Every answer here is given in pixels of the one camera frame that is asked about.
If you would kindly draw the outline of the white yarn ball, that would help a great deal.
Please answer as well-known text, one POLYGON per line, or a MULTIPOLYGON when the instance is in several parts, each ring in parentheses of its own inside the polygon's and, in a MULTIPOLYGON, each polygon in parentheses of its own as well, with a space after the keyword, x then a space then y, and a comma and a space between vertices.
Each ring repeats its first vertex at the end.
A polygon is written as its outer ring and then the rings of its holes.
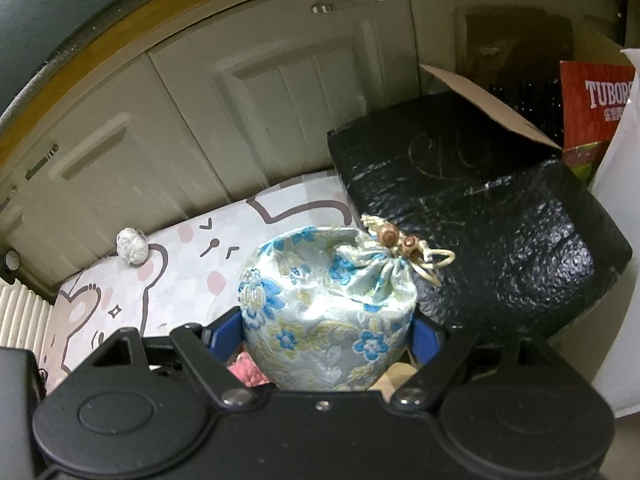
POLYGON ((116 252, 130 266, 142 266, 149 257, 149 241, 134 228, 125 228, 116 235, 116 252))

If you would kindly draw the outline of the cartoon bunny bed sheet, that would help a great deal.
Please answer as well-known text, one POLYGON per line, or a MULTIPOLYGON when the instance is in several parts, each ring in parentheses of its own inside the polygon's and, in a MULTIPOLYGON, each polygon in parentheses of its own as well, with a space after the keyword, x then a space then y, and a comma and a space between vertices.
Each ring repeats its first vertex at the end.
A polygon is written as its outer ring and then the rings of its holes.
POLYGON ((351 226, 355 219, 341 180, 321 171, 150 235, 142 266, 119 255, 103 258, 58 291, 40 360, 47 390, 121 327, 165 336, 220 318, 236 303, 246 260, 273 237, 305 226, 351 226))

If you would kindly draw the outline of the black wrapped package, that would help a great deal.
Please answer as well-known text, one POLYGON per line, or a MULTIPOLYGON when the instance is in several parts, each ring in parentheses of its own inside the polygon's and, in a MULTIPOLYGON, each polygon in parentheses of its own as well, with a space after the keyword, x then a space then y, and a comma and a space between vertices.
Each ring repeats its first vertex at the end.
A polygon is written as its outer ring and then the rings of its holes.
POLYGON ((421 96, 328 135, 360 214, 456 254, 418 305, 489 341, 551 338, 591 310, 632 250, 553 148, 504 128, 456 92, 421 96))

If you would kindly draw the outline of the brown cardboard box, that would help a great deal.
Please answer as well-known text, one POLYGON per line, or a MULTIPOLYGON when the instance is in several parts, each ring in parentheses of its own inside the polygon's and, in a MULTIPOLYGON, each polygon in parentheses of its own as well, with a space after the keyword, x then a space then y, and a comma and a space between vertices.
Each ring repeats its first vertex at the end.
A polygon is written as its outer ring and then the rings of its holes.
POLYGON ((454 11, 455 73, 512 107, 562 148, 561 66, 628 66, 622 47, 585 23, 532 6, 454 11))

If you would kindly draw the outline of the red Tuborg carton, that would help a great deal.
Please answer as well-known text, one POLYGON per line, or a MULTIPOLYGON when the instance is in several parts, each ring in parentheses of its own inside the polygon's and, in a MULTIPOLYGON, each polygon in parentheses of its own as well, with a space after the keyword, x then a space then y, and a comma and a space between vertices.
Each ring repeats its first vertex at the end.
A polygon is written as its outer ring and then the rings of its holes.
POLYGON ((560 63, 562 161, 582 182, 594 177, 613 140, 635 74, 632 65, 560 63))

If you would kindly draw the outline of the small round clock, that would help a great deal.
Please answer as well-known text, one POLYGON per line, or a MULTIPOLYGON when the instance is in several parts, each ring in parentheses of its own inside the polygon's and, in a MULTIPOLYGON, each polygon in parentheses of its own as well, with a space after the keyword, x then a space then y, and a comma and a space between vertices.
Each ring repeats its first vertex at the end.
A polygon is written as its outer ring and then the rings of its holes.
POLYGON ((10 249, 3 255, 3 265, 10 273, 16 272, 21 266, 21 256, 14 250, 10 249))

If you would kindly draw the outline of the blue floral drawstring pouch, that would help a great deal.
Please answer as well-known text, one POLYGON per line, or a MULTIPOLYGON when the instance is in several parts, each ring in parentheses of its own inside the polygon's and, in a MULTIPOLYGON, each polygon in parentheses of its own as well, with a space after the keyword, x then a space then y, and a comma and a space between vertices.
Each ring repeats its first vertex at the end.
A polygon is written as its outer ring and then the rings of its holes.
POLYGON ((305 226, 258 247, 240 274, 244 344, 278 388, 366 390, 405 350, 414 282, 438 286, 447 248, 365 214, 360 226, 305 226))

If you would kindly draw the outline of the cream cabinet with doors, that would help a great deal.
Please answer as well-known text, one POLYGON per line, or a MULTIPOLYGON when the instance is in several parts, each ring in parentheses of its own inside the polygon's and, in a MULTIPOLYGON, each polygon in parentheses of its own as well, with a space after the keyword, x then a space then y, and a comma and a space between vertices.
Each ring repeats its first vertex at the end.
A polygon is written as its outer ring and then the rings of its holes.
POLYGON ((326 133, 514 44, 634 39, 634 0, 116 0, 1 107, 1 248, 43 295, 152 232, 325 167, 326 133))

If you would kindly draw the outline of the pink crochet doll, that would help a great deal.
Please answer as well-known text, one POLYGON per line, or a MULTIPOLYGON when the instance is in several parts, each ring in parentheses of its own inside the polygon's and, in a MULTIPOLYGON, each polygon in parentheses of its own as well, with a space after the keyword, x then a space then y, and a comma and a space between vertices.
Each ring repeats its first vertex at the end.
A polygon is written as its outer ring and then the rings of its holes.
POLYGON ((241 351, 227 368, 247 388, 268 385, 271 382, 246 351, 241 351))

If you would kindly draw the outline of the cream ribbed suitcase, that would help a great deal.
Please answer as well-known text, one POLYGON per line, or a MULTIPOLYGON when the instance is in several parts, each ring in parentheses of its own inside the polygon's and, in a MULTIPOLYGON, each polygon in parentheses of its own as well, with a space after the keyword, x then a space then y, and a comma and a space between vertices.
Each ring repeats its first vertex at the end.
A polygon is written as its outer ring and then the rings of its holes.
POLYGON ((15 280, 1 280, 0 344, 25 349, 40 359, 52 306, 33 290, 15 280))

